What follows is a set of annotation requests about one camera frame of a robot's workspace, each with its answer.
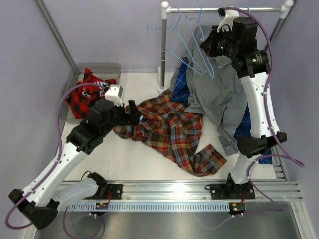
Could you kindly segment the brown orange plaid shirt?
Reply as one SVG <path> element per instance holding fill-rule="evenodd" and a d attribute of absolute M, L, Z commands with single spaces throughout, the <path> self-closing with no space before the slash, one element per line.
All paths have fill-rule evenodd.
<path fill-rule="evenodd" d="M 213 175 L 226 159 L 208 144 L 197 151 L 203 129 L 203 115 L 187 113 L 186 104 L 172 101 L 172 92 L 141 102 L 137 125 L 117 126 L 114 133 L 123 139 L 140 141 L 198 177 Z"/>

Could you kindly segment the red black plaid shirt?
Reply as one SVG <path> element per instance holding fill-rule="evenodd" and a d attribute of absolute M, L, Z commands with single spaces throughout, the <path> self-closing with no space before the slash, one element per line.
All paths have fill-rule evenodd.
<path fill-rule="evenodd" d="M 76 85 L 79 88 L 73 90 L 65 100 L 76 119 L 83 119 L 96 101 L 104 96 L 110 85 L 116 84 L 116 79 L 98 78 L 91 69 L 86 68 L 83 79 Z"/>

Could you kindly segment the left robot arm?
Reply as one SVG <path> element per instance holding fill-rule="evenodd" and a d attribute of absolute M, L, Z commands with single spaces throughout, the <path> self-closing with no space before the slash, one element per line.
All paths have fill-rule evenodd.
<path fill-rule="evenodd" d="M 72 129 L 66 142 L 59 146 L 57 156 L 33 183 L 10 192 L 8 197 L 14 207 L 31 225 L 42 230 L 70 205 L 85 198 L 101 199 L 107 195 L 107 180 L 96 172 L 63 190 L 58 187 L 75 166 L 102 144 L 114 127 L 139 123 L 141 112 L 135 101 L 129 101 L 129 110 L 126 112 L 122 104 L 117 106 L 106 99 L 98 100 L 89 114 Z"/>

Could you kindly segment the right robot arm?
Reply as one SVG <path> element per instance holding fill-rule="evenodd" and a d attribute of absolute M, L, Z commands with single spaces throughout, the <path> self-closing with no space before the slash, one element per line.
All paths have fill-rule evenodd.
<path fill-rule="evenodd" d="M 250 134 L 237 139 L 239 156 L 235 167 L 226 183 L 211 191 L 213 199 L 254 199 L 248 172 L 253 168 L 253 160 L 287 140 L 286 133 L 277 125 L 270 89 L 266 87 L 270 61 L 266 51 L 257 48 L 257 28 L 256 20 L 251 17 L 226 16 L 212 27 L 200 46 L 210 57 L 226 56 L 231 60 L 244 88 L 251 119 Z"/>

